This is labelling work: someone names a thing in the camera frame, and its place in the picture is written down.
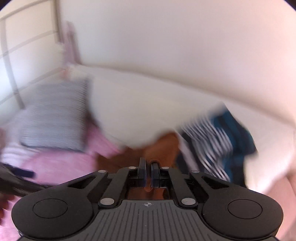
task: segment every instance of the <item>pink blanket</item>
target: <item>pink blanket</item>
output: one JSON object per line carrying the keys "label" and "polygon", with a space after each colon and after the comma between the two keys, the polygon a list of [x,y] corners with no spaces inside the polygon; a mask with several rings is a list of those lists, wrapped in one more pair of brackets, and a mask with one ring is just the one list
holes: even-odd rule
{"label": "pink blanket", "polygon": [[[24,162],[21,168],[36,172],[34,181],[38,183],[60,184],[95,171],[97,153],[110,157],[119,153],[119,150],[100,133],[97,127],[91,125],[88,129],[85,153],[62,150],[43,151]],[[12,222],[11,211],[6,211],[5,215],[0,226],[0,240],[17,241],[20,236]]]}

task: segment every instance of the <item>gray ribbed panel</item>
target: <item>gray ribbed panel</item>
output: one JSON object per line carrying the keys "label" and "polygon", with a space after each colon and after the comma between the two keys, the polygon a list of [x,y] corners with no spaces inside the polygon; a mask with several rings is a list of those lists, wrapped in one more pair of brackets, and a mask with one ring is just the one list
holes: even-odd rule
{"label": "gray ribbed panel", "polygon": [[84,231],[63,241],[229,241],[209,230],[195,211],[178,208],[172,200],[149,201],[149,207],[146,202],[124,200],[102,210]]}

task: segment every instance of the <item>brown blanket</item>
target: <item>brown blanket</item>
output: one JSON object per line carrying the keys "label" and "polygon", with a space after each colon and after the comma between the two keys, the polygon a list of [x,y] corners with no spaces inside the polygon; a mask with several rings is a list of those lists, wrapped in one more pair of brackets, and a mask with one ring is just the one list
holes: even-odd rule
{"label": "brown blanket", "polygon": [[[122,154],[111,158],[101,155],[97,158],[97,169],[107,170],[109,173],[116,173],[120,168],[129,166],[139,166],[141,157],[148,163],[157,162],[160,167],[174,167],[175,159],[179,153],[179,141],[176,133],[170,132],[161,136],[154,144],[139,148],[126,148]],[[158,200],[164,199],[164,190],[160,188],[150,188],[148,180],[145,188],[132,188],[129,190],[128,199]]]}

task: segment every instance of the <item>gray pillow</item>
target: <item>gray pillow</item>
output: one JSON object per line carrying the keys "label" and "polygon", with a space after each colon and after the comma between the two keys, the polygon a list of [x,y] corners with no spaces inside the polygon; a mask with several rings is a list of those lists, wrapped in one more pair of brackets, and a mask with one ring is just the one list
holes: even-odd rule
{"label": "gray pillow", "polygon": [[88,80],[37,87],[20,133],[22,145],[83,151]]}

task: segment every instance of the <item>wall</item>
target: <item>wall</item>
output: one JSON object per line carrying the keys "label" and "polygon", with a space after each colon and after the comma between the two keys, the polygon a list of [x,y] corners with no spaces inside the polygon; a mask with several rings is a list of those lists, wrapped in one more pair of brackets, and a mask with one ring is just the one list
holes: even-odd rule
{"label": "wall", "polygon": [[61,0],[82,63],[216,92],[296,121],[296,12],[283,0]]}
{"label": "wall", "polygon": [[61,67],[54,0],[12,0],[0,11],[0,124]]}

